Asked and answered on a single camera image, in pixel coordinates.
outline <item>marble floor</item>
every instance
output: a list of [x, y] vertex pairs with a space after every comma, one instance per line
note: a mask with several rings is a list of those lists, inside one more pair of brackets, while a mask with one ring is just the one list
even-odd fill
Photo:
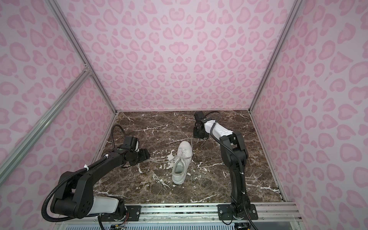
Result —
[[[148, 149], [151, 158], [163, 162], [176, 155], [181, 141], [191, 142], [194, 113], [121, 112], [116, 123], [127, 135], [137, 137], [140, 148]], [[251, 202], [281, 201], [248, 112], [221, 111], [221, 114], [222, 126], [243, 134], [249, 152], [244, 173]], [[123, 143], [124, 136], [118, 128], [114, 139], [116, 145]], [[145, 161], [128, 169], [112, 170], [96, 183], [94, 195], [123, 197], [127, 204], [230, 202], [230, 176], [222, 163], [219, 144], [211, 138], [205, 141], [193, 138], [192, 144], [194, 155], [182, 185], [171, 180], [173, 163]], [[111, 148], [109, 140], [104, 154]]]

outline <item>pink leopard print wall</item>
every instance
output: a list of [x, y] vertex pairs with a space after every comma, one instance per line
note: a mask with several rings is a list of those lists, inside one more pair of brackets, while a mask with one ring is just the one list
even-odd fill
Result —
[[256, 106], [310, 230], [368, 228], [368, 1], [308, 0]]
[[40, 213], [45, 197], [62, 173], [91, 163], [112, 116], [88, 78], [0, 187], [0, 229], [46, 230], [54, 225]]
[[0, 165], [84, 68], [42, 0], [0, 2]]
[[59, 0], [120, 110], [248, 109], [294, 0]]

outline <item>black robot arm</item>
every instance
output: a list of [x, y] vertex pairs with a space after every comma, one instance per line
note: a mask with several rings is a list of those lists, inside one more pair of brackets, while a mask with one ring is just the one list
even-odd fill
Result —
[[44, 219], [52, 222], [64, 221], [62, 218], [52, 218], [46, 212], [46, 207], [52, 200], [50, 209], [51, 212], [61, 214], [71, 218], [84, 218], [94, 213], [113, 213], [116, 219], [121, 219], [125, 215], [124, 200], [120, 198], [110, 198], [110, 201], [114, 205], [108, 205], [100, 208], [99, 205], [104, 205], [103, 202], [94, 204], [96, 199], [102, 199], [93, 196], [93, 186], [103, 176], [114, 168], [125, 165], [129, 162], [130, 166], [136, 165], [142, 161], [150, 158], [147, 149], [138, 149], [138, 139], [136, 137], [127, 136], [124, 139], [124, 143], [117, 148], [114, 148], [111, 152], [106, 154], [99, 161], [85, 166], [84, 169], [77, 172], [65, 172], [59, 179], [59, 184], [52, 190], [52, 192], [46, 198], [42, 216]]
[[242, 219], [247, 213], [254, 214], [255, 206], [251, 205], [245, 187], [244, 171], [248, 151], [242, 134], [224, 128], [216, 120], [206, 117], [202, 111], [196, 112], [194, 118], [193, 137], [208, 139], [210, 134], [220, 144], [221, 158], [230, 172], [231, 209], [234, 217]]

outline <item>white shoelace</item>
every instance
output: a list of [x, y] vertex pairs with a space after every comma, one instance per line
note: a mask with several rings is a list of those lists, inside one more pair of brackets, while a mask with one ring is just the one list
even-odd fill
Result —
[[163, 162], [159, 162], [159, 161], [157, 161], [157, 160], [155, 160], [153, 158], [149, 158], [148, 160], [149, 161], [152, 161], [152, 162], [155, 162], [155, 163], [161, 164], [161, 163], [173, 162], [173, 161], [180, 160], [180, 159], [186, 160], [186, 159], [192, 158], [192, 156], [194, 154], [194, 152], [193, 152], [193, 136], [190, 138], [190, 142], [191, 142], [191, 148], [192, 148], [192, 155], [189, 156], [189, 157], [183, 158], [183, 154], [187, 152], [187, 149], [185, 149], [185, 148], [179, 148], [178, 149], [178, 154], [173, 159], [171, 159], [171, 160], [163, 161]]

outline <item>aluminum frame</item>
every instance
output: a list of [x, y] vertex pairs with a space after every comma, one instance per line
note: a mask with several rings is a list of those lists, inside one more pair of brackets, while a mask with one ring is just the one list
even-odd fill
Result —
[[51, 108], [40, 118], [32, 130], [23, 138], [23, 141], [15, 147], [9, 154], [9, 157], [0, 167], [0, 186], [10, 176], [13, 170], [27, 155], [28, 151], [38, 141], [42, 134], [46, 131], [49, 125], [63, 110], [64, 106], [74, 96], [78, 89], [82, 86], [84, 81], [91, 76], [92, 72], [89, 68], [77, 77], [77, 79], [69, 86], [69, 88], [59, 97], [59, 99], [51, 106]]
[[[138, 222], [132, 223], [222, 223], [217, 213], [217, 205], [230, 203], [177, 203], [177, 204], [131, 204], [141, 205]], [[253, 222], [302, 222], [294, 202], [255, 202], [258, 220]], [[97, 217], [86, 217], [56, 223], [58, 228], [67, 224], [93, 224]], [[247, 222], [233, 220], [233, 223]], [[104, 222], [114, 224], [121, 222]]]
[[281, 50], [291, 32], [291, 29], [293, 28], [301, 9], [303, 8], [305, 0], [295, 0], [293, 6], [291, 7], [290, 14], [286, 20], [286, 23], [284, 25], [284, 28], [281, 31], [280, 38], [277, 41], [276, 47], [273, 50], [273, 53], [271, 55], [270, 61], [267, 64], [266, 71], [263, 74], [263, 77], [261, 79], [260, 84], [258, 85], [258, 88], [256, 90], [255, 96], [252, 100], [252, 103], [249, 107], [249, 111], [253, 111], [255, 105], [257, 104], [257, 101], [262, 93], [263, 88], [266, 85], [266, 82], [271, 74], [271, 71], [281, 53]]
[[75, 36], [74, 32], [72, 31], [72, 29], [71, 29], [71, 27], [68, 23], [68, 20], [66, 19], [66, 17], [64, 15], [63, 11], [61, 10], [59, 4], [57, 3], [56, 0], [45, 0], [45, 1], [46, 1], [47, 5], [49, 6], [51, 12], [55, 16], [57, 22], [59, 23], [59, 25], [63, 29], [65, 35], [69, 39], [69, 41], [70, 41], [71, 45], [73, 46], [75, 52], [77, 53], [78, 57], [84, 63], [85, 67], [90, 68], [90, 70], [92, 71], [93, 80], [96, 83], [97, 88], [100, 91], [100, 93], [102, 94], [103, 98], [108, 103], [108, 105], [109, 105], [110, 109], [113, 111], [113, 113], [116, 113], [117, 110], [116, 110], [111, 98], [109, 97], [109, 95], [107, 94], [105, 88], [102, 86], [100, 80], [98, 79], [95, 70], [93, 69], [91, 63], [89, 62], [89, 60], [87, 58], [87, 55], [83, 51], [82, 46], [79, 44], [78, 39]]
[[277, 175], [276, 168], [275, 168], [275, 166], [274, 166], [274, 164], [273, 164], [273, 161], [271, 160], [270, 156], [267, 154], [267, 151], [266, 151], [267, 149], [266, 149], [265, 142], [264, 142], [264, 140], [263, 140], [263, 138], [262, 138], [262, 136], [261, 136], [261, 133], [260, 133], [260, 131], [259, 131], [259, 128], [258, 128], [258, 126], [257, 126], [257, 123], [256, 123], [256, 122], [255, 122], [255, 120], [254, 120], [254, 116], [253, 116], [253, 114], [252, 114], [251, 112], [249, 112], [249, 115], [250, 115], [251, 120], [252, 120], [252, 122], [253, 122], [254, 129], [255, 129], [255, 131], [256, 131], [256, 133], [257, 133], [257, 136], [258, 136], [259, 142], [261, 143], [262, 150], [263, 150], [263, 152], [265, 153], [265, 157], [266, 157], [266, 160], [267, 160], [267, 162], [268, 162], [268, 166], [270, 167], [270, 170], [271, 170], [271, 174], [272, 174], [272, 176], [273, 176], [273, 179], [275, 180], [275, 183], [276, 183], [276, 185], [277, 185], [277, 187], [278, 187], [278, 189], [279, 189], [279, 191], [280, 191], [280, 193], [281, 193], [281, 197], [282, 197], [282, 199], [283, 199], [284, 201], [287, 201], [287, 199], [286, 199], [286, 198], [287, 198], [287, 195], [286, 195], [286, 193], [285, 193], [284, 188], [283, 188], [283, 187], [282, 187], [282, 185], [281, 185], [281, 182], [280, 182], [279, 177], [278, 177], [278, 175]]

